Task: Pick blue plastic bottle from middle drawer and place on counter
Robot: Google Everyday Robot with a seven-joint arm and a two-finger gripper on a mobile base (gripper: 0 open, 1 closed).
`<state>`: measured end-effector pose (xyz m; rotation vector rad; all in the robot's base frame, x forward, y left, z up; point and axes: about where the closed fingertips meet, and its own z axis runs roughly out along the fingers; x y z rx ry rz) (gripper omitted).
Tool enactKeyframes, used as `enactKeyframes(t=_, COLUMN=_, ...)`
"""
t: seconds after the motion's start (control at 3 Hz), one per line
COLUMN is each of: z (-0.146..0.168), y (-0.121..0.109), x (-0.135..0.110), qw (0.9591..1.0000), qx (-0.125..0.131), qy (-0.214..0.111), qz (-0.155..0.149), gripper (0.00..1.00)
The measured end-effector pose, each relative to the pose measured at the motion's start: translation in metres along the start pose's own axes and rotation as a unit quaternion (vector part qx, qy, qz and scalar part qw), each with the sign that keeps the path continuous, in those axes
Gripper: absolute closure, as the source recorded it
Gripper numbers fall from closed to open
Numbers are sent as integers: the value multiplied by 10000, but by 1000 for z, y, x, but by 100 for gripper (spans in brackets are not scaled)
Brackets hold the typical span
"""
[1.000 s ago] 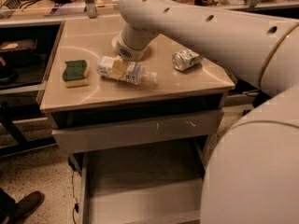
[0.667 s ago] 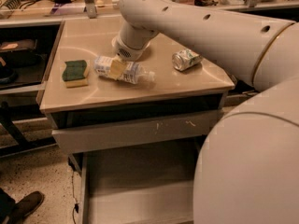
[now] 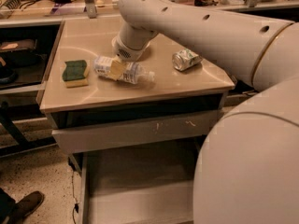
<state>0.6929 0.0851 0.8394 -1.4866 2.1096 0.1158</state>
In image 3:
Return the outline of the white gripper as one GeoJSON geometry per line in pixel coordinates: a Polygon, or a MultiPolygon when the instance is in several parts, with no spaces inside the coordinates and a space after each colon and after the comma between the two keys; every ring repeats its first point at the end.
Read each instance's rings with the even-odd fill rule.
{"type": "Polygon", "coordinates": [[[108,77],[118,80],[126,70],[127,62],[137,61],[157,34],[155,31],[135,28],[133,25],[125,22],[112,40],[114,53],[121,60],[112,60],[108,77]]]}

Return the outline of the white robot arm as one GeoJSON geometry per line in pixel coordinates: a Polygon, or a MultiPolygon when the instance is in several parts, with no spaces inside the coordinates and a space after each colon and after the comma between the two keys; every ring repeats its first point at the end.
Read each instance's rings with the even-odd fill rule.
{"type": "Polygon", "coordinates": [[[119,0],[115,51],[134,61],[163,34],[257,91],[199,152],[194,224],[299,224],[297,23],[169,0],[119,0]]]}

